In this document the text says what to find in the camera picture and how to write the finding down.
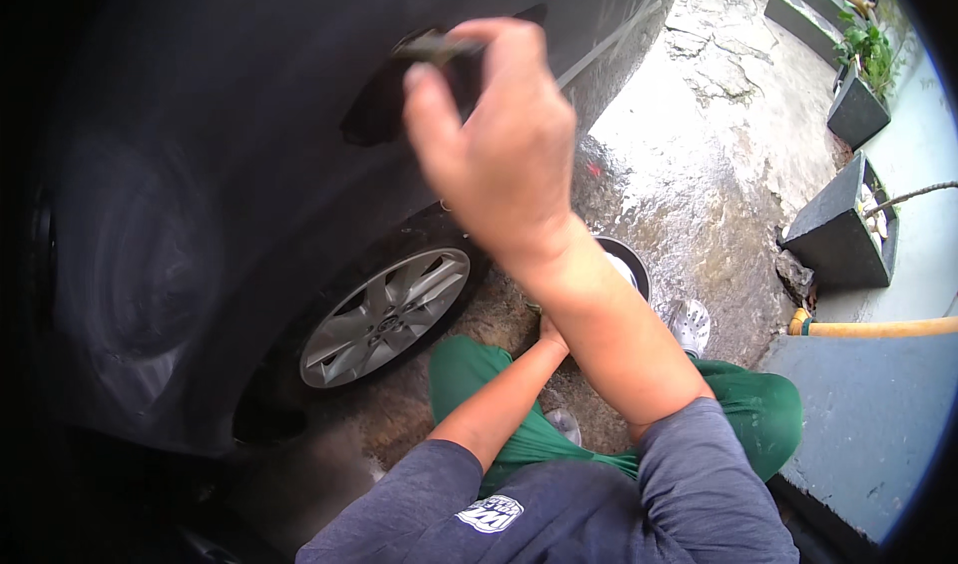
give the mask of white wall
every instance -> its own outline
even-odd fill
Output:
[[[911,61],[889,100],[891,123],[862,146],[891,196],[958,180],[958,134],[941,80],[923,48]],[[899,217],[891,286],[824,295],[818,320],[937,318],[949,310],[958,293],[958,189],[912,198]]]

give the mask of wet pavement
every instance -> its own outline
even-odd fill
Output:
[[[702,300],[713,320],[705,356],[748,367],[794,311],[775,273],[775,227],[848,156],[825,125],[832,68],[764,19],[766,1],[676,0],[651,49],[651,38],[633,38],[587,68],[580,77],[606,75],[621,91],[583,125],[573,184],[573,207],[592,231],[626,241],[645,261],[653,308],[667,318],[675,300]],[[576,80],[566,94],[582,99]],[[450,333],[517,356],[536,326],[514,284],[493,269]],[[234,508],[292,556],[428,434],[427,363],[428,352],[313,405],[309,433],[251,474]],[[628,447],[621,417],[571,360],[540,401],[577,415],[584,447]]]

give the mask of alloy wheel rim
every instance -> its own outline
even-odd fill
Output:
[[[300,356],[300,376],[333,388],[390,362],[425,335],[459,297],[470,258],[455,248],[415,254],[353,290],[316,326]]]

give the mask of dark gray car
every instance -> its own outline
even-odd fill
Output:
[[[264,389],[277,377],[332,390],[395,366],[485,277],[394,129],[391,49],[464,19],[535,20],[587,129],[673,0],[26,2],[42,15],[21,56],[45,65],[23,81],[44,99],[21,146],[23,271],[47,402],[223,457],[291,408]]]

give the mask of hand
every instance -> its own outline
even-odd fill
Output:
[[[541,340],[555,342],[561,346],[566,353],[569,352],[569,346],[562,338],[562,334],[558,332],[552,319],[546,316],[545,313],[542,313],[542,318],[539,319],[539,341]]]
[[[542,28],[475,19],[449,36],[486,44],[485,90],[463,124],[430,65],[406,73],[403,116],[428,184],[506,270],[564,252],[576,115],[546,63]]]

